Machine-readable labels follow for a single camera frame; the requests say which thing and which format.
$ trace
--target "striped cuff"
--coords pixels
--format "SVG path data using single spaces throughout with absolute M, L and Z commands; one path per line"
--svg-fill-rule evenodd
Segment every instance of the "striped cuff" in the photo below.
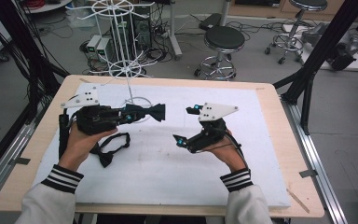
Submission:
M 42 184 L 63 192 L 75 194 L 76 187 L 82 178 L 83 175 L 80 173 L 54 165 L 48 177 L 42 181 Z
M 220 179 L 223 181 L 229 192 L 253 185 L 251 180 L 251 170 L 248 168 L 241 169 L 229 175 L 223 175 Z

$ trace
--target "white sleeve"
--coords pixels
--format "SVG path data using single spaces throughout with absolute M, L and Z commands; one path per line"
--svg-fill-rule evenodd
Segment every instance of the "white sleeve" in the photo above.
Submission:
M 82 177 L 79 173 L 54 165 L 48 177 L 25 194 L 16 224 L 72 224 L 75 190 Z
M 249 169 L 220 177 L 229 194 L 226 223 L 271 224 L 269 207 L 261 188 L 251 181 Z

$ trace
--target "bow tie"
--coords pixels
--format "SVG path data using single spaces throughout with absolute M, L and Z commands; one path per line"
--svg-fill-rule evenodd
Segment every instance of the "bow tie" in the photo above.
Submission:
M 126 144 L 124 144 L 123 146 L 119 147 L 116 150 L 113 151 L 108 151 L 108 152 L 103 152 L 103 148 L 110 143 L 110 141 L 112 141 L 112 139 L 120 137 L 120 136 L 126 136 Z M 92 150 L 89 152 L 91 154 L 95 154 L 100 158 L 100 162 L 101 165 L 103 166 L 103 168 L 106 168 L 106 166 L 108 166 L 111 162 L 112 159 L 115 155 L 115 153 L 117 153 L 118 151 L 120 151 L 122 148 L 125 147 L 129 147 L 130 146 L 130 134 L 129 133 L 118 133 L 115 134 L 113 136 L 108 137 L 102 144 L 101 146 L 99 146 L 99 144 L 95 144 L 95 146 L 92 148 Z

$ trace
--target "stool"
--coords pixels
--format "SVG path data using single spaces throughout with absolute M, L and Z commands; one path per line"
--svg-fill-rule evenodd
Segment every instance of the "stool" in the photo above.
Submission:
M 201 73 L 215 79 L 228 80 L 235 77 L 236 69 L 231 61 L 231 53 L 237 52 L 245 45 L 243 34 L 231 27 L 215 26 L 205 33 L 205 45 L 217 51 L 217 56 L 206 58 L 194 72 L 196 77 Z
M 300 8 L 300 11 L 296 14 L 297 20 L 293 25 L 292 29 L 289 33 L 282 33 L 275 35 L 273 37 L 272 43 L 268 45 L 266 50 L 264 51 L 266 54 L 270 54 L 271 47 L 280 47 L 285 49 L 283 57 L 278 61 L 279 64 L 283 64 L 285 60 L 285 56 L 289 51 L 300 51 L 300 53 L 296 56 L 296 62 L 301 61 L 301 55 L 303 53 L 303 43 L 302 41 L 295 37 L 297 28 L 301 23 L 301 18 L 304 15 L 304 12 L 307 11 L 322 11 L 327 7 L 326 0 L 289 0 L 289 2 L 295 6 Z

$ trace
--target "black cushion seat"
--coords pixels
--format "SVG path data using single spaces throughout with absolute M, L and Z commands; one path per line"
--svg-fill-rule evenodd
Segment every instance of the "black cushion seat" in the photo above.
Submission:
M 308 11 L 321 11 L 327 7 L 326 0 L 289 0 L 289 2 L 295 7 Z
M 205 33 L 205 45 L 211 49 L 232 53 L 239 51 L 245 44 L 243 34 L 231 27 L 215 26 Z

